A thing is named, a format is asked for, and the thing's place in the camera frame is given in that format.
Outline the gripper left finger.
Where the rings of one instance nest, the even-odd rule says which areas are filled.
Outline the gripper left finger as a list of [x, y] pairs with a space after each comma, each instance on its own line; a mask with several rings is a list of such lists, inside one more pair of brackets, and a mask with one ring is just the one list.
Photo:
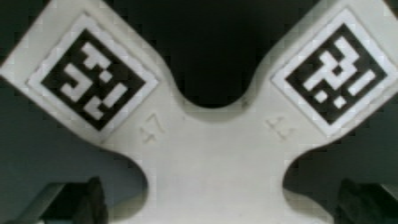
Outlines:
[[50, 183], [11, 224], [109, 224], [100, 178]]

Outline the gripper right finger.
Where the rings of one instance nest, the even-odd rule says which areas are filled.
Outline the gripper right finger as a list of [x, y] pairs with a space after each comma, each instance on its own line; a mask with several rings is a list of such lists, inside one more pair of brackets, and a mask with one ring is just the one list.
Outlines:
[[334, 224], [398, 224], [398, 184], [341, 181]]

